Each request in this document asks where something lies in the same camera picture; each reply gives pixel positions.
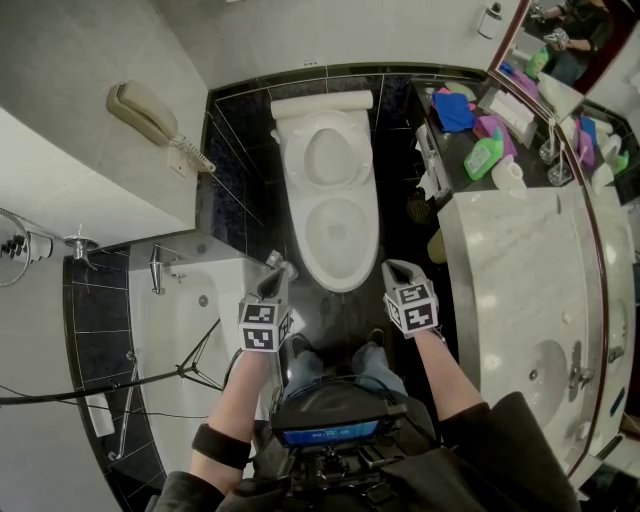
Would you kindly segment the white bathtub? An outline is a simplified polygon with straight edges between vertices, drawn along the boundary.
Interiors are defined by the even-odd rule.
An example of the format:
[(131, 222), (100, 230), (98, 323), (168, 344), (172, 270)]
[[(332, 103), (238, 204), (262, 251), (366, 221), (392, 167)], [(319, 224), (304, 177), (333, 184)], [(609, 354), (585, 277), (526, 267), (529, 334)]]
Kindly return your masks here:
[[(164, 263), (161, 296), (152, 292), (149, 261), (154, 244), (160, 246)], [(173, 370), (221, 319), (198, 367), (222, 386), (239, 347), (239, 302), (266, 266), (244, 256), (187, 256), (160, 243), (134, 248), (130, 263), (131, 332), (140, 377)], [(174, 377), (144, 385), (142, 396), (162, 460), (171, 467), (185, 466), (192, 437), (218, 403), (220, 391)]]

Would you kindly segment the blue cloth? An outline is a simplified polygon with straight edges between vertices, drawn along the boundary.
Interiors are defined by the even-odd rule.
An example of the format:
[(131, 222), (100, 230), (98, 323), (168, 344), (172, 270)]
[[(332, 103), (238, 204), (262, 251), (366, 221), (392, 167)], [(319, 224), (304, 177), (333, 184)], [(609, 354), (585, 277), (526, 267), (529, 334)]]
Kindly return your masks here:
[(473, 128), (475, 117), (464, 95), (432, 95), (432, 104), (444, 132), (458, 133)]

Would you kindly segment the long chrome tub rail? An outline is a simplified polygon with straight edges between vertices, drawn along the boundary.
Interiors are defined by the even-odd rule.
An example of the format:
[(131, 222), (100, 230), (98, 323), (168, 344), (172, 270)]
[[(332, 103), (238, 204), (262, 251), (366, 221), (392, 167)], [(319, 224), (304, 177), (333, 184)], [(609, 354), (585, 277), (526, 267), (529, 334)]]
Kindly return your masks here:
[(108, 453), (108, 459), (111, 462), (116, 462), (121, 460), (125, 452), (126, 435), (127, 435), (128, 424), (129, 424), (129, 417), (131, 414), (130, 407), (131, 407), (131, 402), (133, 400), (133, 393), (134, 393), (134, 382), (137, 380), (137, 377), (138, 377), (137, 356), (132, 351), (129, 351), (126, 354), (126, 357), (129, 361), (133, 363), (133, 367), (131, 372), (130, 384), (127, 387), (125, 406), (122, 412), (122, 422), (121, 422), (120, 433), (118, 438), (118, 449), (116, 451), (110, 451)]

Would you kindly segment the white wall soap dispenser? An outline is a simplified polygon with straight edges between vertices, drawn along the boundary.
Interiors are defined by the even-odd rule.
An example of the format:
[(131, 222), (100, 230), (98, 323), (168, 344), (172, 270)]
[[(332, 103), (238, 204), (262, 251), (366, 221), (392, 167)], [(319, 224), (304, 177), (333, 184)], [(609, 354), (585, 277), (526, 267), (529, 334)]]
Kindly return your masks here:
[(477, 32), (485, 39), (493, 39), (500, 26), (502, 20), (502, 4), (499, 1), (493, 1), (484, 9), (482, 17), (477, 27)]

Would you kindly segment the white ceramic toilet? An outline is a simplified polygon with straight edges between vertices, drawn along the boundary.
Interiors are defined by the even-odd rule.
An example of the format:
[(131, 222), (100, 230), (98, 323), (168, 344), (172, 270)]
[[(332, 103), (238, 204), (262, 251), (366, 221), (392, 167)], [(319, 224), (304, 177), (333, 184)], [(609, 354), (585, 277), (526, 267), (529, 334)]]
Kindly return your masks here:
[(363, 284), (378, 251), (372, 107), (369, 90), (270, 106), (296, 242), (309, 273), (332, 292)]

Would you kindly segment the beige trash bin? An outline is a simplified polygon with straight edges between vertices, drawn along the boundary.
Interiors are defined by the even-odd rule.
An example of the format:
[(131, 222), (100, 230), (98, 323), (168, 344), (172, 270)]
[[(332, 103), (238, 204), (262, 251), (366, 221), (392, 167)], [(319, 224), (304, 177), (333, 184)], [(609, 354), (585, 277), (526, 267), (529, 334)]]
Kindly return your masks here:
[(427, 253), (429, 260), (436, 265), (442, 265), (447, 262), (444, 239), (440, 229), (429, 239), (427, 243)]

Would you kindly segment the person's blue jeans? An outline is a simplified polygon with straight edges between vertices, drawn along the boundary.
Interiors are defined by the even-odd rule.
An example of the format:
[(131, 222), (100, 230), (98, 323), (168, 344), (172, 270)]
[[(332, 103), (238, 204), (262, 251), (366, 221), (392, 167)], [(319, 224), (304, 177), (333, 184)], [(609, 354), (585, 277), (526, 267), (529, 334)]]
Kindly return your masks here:
[[(354, 375), (358, 375), (357, 382), (368, 389), (388, 388), (390, 391), (408, 395), (401, 378), (390, 369), (386, 352), (381, 346), (374, 343), (363, 345), (353, 355), (351, 369)], [(283, 392), (284, 398), (308, 385), (338, 376), (337, 371), (326, 365), (311, 349), (299, 351), (289, 370), (291, 375)]]

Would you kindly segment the chrome sink faucet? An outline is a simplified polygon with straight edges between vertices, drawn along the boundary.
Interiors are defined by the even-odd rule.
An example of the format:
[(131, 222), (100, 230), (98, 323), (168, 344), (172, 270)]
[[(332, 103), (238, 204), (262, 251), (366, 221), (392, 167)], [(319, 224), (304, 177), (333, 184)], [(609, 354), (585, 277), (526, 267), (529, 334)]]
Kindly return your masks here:
[(593, 394), (595, 363), (586, 342), (577, 340), (571, 350), (568, 374), (568, 401), (574, 403)]

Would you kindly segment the black tripod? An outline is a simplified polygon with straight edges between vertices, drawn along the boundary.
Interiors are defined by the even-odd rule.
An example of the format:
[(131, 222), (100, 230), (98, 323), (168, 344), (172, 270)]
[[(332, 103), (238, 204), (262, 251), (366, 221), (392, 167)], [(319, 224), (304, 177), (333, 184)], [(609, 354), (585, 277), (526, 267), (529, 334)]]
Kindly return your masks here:
[(135, 353), (128, 352), (128, 359), (134, 362), (131, 372), (131, 378), (128, 382), (113, 382), (91, 389), (44, 395), (26, 395), (6, 388), (6, 391), (11, 394), (11, 397), (0, 397), (0, 406), (21, 406), (54, 402), (67, 402), (100, 394), (107, 395), (122, 390), (131, 390), (133, 388), (139, 388), (144, 385), (165, 381), (174, 377), (203, 385), (204, 387), (213, 389), (214, 391), (222, 391), (223, 387), (215, 382), (211, 377), (206, 375), (198, 367), (200, 358), (204, 355), (204, 349), (206, 348), (211, 335), (216, 331), (220, 323), (221, 319), (217, 319), (214, 324), (206, 331), (203, 337), (196, 343), (187, 357), (180, 364), (176, 365), (175, 368), (171, 371), (152, 375), (150, 377), (139, 378), (138, 358)]

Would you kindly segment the purple cloth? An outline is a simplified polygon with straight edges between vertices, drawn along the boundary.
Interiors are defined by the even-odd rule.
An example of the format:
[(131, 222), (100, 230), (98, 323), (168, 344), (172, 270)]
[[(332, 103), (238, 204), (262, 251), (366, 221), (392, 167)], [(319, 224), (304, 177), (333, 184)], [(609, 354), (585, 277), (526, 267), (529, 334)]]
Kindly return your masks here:
[(516, 158), (517, 150), (515, 144), (509, 134), (506, 125), (503, 123), (500, 117), (494, 115), (477, 117), (472, 129), (473, 133), (478, 138), (490, 138), (497, 130), (499, 130), (502, 134), (502, 140), (504, 144), (503, 156), (506, 157), (511, 155), (513, 158)]

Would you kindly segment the chrome shower valve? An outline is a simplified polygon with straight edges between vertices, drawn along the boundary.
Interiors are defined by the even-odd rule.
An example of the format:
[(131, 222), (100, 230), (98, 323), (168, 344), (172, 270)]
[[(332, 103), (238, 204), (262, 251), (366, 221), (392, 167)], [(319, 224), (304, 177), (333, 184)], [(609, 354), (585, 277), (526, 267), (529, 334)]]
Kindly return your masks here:
[(83, 262), (89, 269), (96, 269), (90, 261), (90, 253), (99, 249), (100, 245), (95, 240), (82, 234), (82, 225), (79, 225), (75, 234), (65, 236), (63, 242), (67, 247), (72, 249), (73, 259), (75, 261)]

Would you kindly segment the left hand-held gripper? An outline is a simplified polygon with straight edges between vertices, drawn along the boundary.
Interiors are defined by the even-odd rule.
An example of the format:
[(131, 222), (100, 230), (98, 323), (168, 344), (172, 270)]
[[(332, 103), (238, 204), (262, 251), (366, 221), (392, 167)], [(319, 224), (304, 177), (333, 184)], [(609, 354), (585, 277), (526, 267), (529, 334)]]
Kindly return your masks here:
[(238, 331), (243, 351), (277, 353), (291, 324), (289, 283), (299, 272), (289, 261), (252, 281), (239, 303)]

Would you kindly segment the light green cloth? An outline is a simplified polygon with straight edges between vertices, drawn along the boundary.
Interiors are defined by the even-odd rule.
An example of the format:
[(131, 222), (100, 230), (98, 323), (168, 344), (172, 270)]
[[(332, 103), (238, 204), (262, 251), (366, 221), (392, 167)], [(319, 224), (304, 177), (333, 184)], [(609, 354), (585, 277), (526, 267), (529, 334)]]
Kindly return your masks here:
[(475, 102), (477, 100), (475, 92), (469, 86), (462, 83), (447, 81), (445, 88), (451, 93), (464, 95), (469, 102)]

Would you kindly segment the marble vanity counter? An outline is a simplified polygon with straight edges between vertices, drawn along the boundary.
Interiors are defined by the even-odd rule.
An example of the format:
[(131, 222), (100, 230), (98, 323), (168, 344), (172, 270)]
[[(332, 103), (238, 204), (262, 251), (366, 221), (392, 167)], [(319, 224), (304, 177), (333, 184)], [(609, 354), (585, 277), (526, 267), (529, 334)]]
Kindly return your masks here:
[(559, 313), (577, 288), (563, 274), (573, 251), (557, 210), (560, 187), (549, 183), (537, 153), (518, 153), (523, 192), (500, 191), (491, 177), (472, 181), (463, 160), (475, 137), (439, 129), (432, 107), (438, 88), (437, 81), (413, 80), (409, 112), (415, 131), (424, 123), (431, 130), (451, 183), (438, 221), (460, 365), (495, 403), (518, 391), (515, 374), (528, 350), (545, 339), (557, 341), (563, 329)]

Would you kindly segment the wood framed wall mirror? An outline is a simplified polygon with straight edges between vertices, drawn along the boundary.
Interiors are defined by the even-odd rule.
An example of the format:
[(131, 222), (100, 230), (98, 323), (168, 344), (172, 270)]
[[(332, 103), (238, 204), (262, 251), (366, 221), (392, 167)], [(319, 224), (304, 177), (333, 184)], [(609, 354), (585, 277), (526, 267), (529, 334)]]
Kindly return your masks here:
[(518, 0), (491, 72), (561, 121), (640, 24), (640, 0)]

